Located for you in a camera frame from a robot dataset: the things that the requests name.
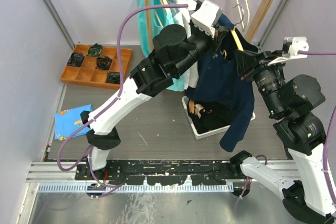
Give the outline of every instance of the orange tray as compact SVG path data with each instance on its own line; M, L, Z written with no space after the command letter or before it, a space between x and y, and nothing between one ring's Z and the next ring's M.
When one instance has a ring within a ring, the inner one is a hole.
M75 49L72 52L81 52L84 55L84 60L80 67L66 66L61 75L61 81L65 84L96 87L103 89L119 89L119 84L107 83L106 81L108 72L119 72L117 48L103 47L100 57L108 56L110 57L110 59L112 59L112 63L109 70L101 70L97 68L97 58L87 56L87 52L90 47L91 45L76 45ZM132 49L121 49L121 60L124 74L129 71L132 58Z

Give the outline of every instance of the turquoise garment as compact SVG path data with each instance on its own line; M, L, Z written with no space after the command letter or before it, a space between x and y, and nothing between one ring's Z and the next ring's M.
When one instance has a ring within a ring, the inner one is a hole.
M144 0L136 0L139 4L139 7L144 6ZM161 5L160 0L150 0L150 5ZM174 19L172 16L172 12L166 14L166 11L163 9L156 9L156 13L162 23L163 26L160 26L157 17L155 15L154 10L151 10L151 21L152 21L152 35L155 37L160 33L162 28L167 25L174 24ZM140 45L145 57L148 57L150 54L149 43L148 43L148 35L147 35L147 25L146 25L146 13L140 12L138 14L138 29L140 35ZM181 76L179 79L173 79L174 84L168 87L167 89L174 91L182 91L184 90L184 78Z

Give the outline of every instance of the dark blue garment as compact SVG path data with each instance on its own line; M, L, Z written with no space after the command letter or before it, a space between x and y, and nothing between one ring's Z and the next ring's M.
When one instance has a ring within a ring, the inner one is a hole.
M224 14L218 23L229 29L234 26ZM244 50L258 51L258 48L249 44L237 29L236 33ZM223 50L227 52L226 59L221 54ZM218 57L214 59L205 54L200 58L198 61L200 78L197 87L185 91L186 96L192 100L218 102L234 110L232 124L219 142L228 152L232 152L237 143L243 139L254 110L252 83L242 81L238 76L235 50L237 46L229 32L217 52Z

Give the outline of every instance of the folded shirt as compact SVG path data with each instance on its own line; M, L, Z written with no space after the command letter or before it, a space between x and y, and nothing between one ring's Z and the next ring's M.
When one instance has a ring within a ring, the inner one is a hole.
M80 113L84 110L92 111L92 104L73 108L70 110L63 110L55 115L55 139L63 141L67 139L67 137L83 126L82 120L80 118ZM85 127L83 130L78 132L76 136L85 135L90 129Z

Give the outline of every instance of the laundry basket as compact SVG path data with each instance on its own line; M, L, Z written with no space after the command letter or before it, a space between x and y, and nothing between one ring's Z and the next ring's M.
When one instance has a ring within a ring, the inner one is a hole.
M201 139L201 138L205 138L205 137L208 137L208 136L212 136L212 135L215 135L215 134L218 134L218 133L221 133L221 132L225 132L225 131L227 131L227 129L230 127L230 125L228 125L228 126L225 126L225 127L219 128L219 129L216 129L216 130L212 130L212 131L205 132L205 133L203 133L203 134L198 134L198 133L197 133L197 130L196 130L196 128L195 128L195 125L194 125L194 123L193 123L193 121L192 121L191 118L188 116L188 108L187 108L188 101L189 101L189 98L188 98L188 97L182 97L183 108L184 108L185 114L186 114L186 116L187 116L187 118L188 118L188 120L189 120L190 126L191 126L191 128L193 129L193 132L194 132L194 135L195 135L195 138L196 138L196 139ZM255 118L256 118L256 115L255 115L255 113L253 112L251 121L254 120Z

